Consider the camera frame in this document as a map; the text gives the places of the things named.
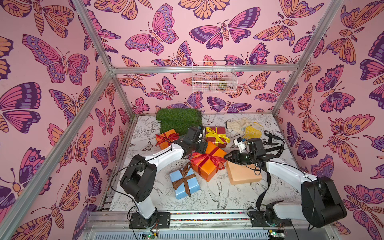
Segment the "peach gift box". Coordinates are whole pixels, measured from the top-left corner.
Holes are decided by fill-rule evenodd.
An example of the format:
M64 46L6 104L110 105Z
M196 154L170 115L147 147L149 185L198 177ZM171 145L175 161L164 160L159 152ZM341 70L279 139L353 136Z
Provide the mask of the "peach gift box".
M240 166L227 161L226 169L228 171L231 185L240 185L248 183L257 183L262 180L262 175L256 175L254 170L246 166Z

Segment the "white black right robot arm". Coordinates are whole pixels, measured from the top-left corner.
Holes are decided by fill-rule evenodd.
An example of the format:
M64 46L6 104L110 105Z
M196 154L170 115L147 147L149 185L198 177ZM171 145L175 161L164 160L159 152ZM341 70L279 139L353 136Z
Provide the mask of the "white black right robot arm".
M322 228L347 216L346 207L334 181L329 177L307 174L280 159L284 151L282 144L270 143L259 138L235 140L237 150L231 151L225 159L239 166L255 165L255 173L267 174L267 185L276 176L291 185L301 195L299 202L276 201L266 205L264 218L273 226L283 220L307 221L309 226Z

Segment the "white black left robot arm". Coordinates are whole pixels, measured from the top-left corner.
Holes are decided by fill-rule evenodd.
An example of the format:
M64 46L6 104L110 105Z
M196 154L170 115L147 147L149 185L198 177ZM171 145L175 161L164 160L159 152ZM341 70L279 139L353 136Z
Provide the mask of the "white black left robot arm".
M203 136L202 126L189 127L184 136L166 149L150 156L135 155L132 158L120 179L120 186L133 198L141 220L148 226L151 227L157 220L158 210L150 198L157 172L193 152L203 150Z

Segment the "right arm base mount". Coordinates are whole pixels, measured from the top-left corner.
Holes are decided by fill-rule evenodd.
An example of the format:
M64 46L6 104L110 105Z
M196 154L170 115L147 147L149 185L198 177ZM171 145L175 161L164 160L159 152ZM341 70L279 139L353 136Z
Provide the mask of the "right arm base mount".
M251 209L247 211L247 215L251 220L252 227L271 227L279 228L280 226L292 227L292 221L289 219L279 219L269 211L258 211Z

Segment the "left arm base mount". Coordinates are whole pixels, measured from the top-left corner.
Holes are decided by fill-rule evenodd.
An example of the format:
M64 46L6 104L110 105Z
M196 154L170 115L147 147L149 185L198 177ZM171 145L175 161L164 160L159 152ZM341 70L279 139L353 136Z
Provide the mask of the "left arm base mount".
M171 223L170 212L154 212L149 218L145 219L139 213L133 213L131 215L129 228L130 229L168 229Z

